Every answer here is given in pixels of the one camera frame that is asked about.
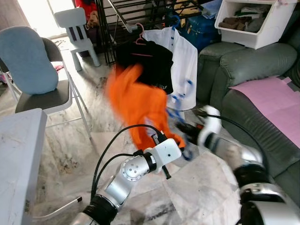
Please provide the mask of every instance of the marble floor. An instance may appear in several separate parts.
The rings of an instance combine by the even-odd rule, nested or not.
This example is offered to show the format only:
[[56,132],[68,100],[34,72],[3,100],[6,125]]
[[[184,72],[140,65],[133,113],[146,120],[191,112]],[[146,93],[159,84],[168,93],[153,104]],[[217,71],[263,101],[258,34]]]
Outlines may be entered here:
[[[83,201],[57,217],[36,221],[36,225],[68,224],[89,203],[92,175],[99,155],[122,123],[115,117],[105,98],[105,84],[110,67],[102,63],[94,67],[89,58],[80,59],[82,71],[76,72],[68,50],[62,51],[66,65],[89,111],[86,119],[93,137],[88,139],[81,120],[49,127],[37,179],[33,214],[48,214],[77,196]],[[13,114],[15,102],[5,90],[0,96],[0,116]],[[48,117],[48,125],[79,116],[75,103],[65,111]],[[191,112],[187,120],[193,120]],[[172,120],[170,127],[175,132]],[[113,225],[234,225],[239,218],[239,197],[236,181],[223,160],[205,149],[192,146],[192,161],[183,158],[168,165],[172,178],[163,174],[145,176],[133,189]],[[105,157],[120,152],[134,152],[128,133],[122,134]],[[109,165],[102,180],[113,175],[118,160]]]

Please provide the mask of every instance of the orange shirt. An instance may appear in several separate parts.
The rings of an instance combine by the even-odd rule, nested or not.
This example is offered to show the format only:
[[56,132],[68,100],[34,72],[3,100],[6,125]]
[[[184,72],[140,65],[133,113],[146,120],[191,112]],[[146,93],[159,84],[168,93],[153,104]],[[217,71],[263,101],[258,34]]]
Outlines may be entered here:
[[[143,67],[134,65],[125,70],[116,67],[109,76],[107,93],[113,110],[128,126],[145,124],[146,120],[158,130],[162,130],[167,138],[173,138],[179,147],[185,147],[183,139],[171,133],[167,124],[166,93],[157,87],[136,82],[142,74]],[[153,148],[151,137],[146,127],[135,127],[129,130],[134,144],[138,149]]]

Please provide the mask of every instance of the pink hanger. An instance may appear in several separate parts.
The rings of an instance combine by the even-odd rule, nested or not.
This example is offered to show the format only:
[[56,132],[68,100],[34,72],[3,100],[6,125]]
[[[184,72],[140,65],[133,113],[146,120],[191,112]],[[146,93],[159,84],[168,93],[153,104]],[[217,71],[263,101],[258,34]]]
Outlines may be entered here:
[[139,22],[137,22],[136,25],[140,25],[140,26],[141,26],[142,32],[140,33],[140,37],[135,41],[135,43],[136,43],[137,45],[146,45],[146,44],[143,44],[143,43],[138,43],[138,40],[142,40],[142,41],[144,40],[144,39],[142,39],[142,36],[143,36],[143,34],[144,34],[144,27],[143,27],[143,25],[142,25],[141,23],[139,23]]

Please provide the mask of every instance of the metal clothes rack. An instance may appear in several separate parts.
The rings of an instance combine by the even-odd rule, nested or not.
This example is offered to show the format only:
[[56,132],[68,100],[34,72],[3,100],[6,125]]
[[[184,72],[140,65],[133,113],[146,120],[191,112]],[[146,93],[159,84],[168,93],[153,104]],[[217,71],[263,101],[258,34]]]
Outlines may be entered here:
[[[105,7],[103,1],[108,1],[110,6]],[[176,2],[175,0],[119,0],[112,2],[112,0],[95,0],[97,6],[97,12],[99,15],[100,32],[102,48],[105,54],[105,61],[107,64],[112,64],[116,61],[115,48],[129,40],[134,40],[141,33],[139,26],[135,23],[139,22],[143,25],[145,30],[150,30],[153,28],[162,28],[161,24],[171,23],[176,20],[176,18],[166,18],[162,19],[163,16],[166,17],[167,13],[172,11],[173,13],[179,14],[179,18],[188,18],[196,15],[201,15],[202,12],[193,13],[189,15],[180,15],[180,12],[186,8],[199,7],[203,10],[197,0],[184,0],[181,2]],[[176,4],[186,5],[179,9],[174,9]],[[144,8],[135,10],[126,10],[129,7],[137,7],[144,5]],[[107,13],[108,10],[113,9],[114,13]],[[124,15],[130,15],[138,12],[144,12],[144,15],[132,16],[124,19]],[[115,16],[116,22],[107,22],[107,18]]]

